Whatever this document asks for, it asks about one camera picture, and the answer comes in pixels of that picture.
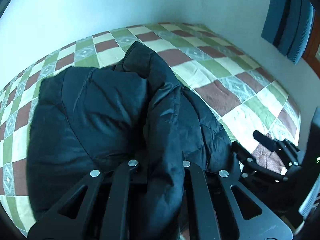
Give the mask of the blue window curtain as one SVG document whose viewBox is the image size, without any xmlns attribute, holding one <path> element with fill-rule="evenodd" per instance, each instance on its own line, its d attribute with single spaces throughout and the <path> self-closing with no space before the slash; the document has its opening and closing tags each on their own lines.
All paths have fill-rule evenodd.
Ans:
<svg viewBox="0 0 320 240">
<path fill-rule="evenodd" d="M 309 40 L 313 11 L 309 0 L 270 0 L 261 37 L 297 64 Z"/>
</svg>

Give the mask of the dark navy puffer jacket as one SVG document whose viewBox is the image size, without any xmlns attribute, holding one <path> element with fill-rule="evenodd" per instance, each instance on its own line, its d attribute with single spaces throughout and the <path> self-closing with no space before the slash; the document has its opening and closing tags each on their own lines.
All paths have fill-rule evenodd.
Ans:
<svg viewBox="0 0 320 240">
<path fill-rule="evenodd" d="M 27 151 L 27 187 L 35 220 L 90 171 L 135 159 L 146 187 L 132 197 L 134 239 L 178 239 L 183 161 L 229 168 L 231 141 L 208 106 L 167 63 L 135 42 L 105 68 L 69 67 L 42 81 Z"/>
</svg>

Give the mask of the checkered green brown bedspread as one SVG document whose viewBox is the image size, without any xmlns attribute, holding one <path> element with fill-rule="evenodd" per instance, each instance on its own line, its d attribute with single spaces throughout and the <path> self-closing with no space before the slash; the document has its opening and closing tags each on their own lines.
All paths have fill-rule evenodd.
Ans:
<svg viewBox="0 0 320 240">
<path fill-rule="evenodd" d="M 41 81 L 70 67 L 104 67 L 142 42 L 159 53 L 176 77 L 207 104 L 231 141 L 259 165 L 284 174 L 285 166 L 252 137 L 255 130 L 298 144 L 300 110 L 281 84 L 255 60 L 205 25 L 140 24 L 70 43 L 18 72 L 1 90 L 1 205 L 26 235 L 34 225 L 25 159 Z"/>
</svg>

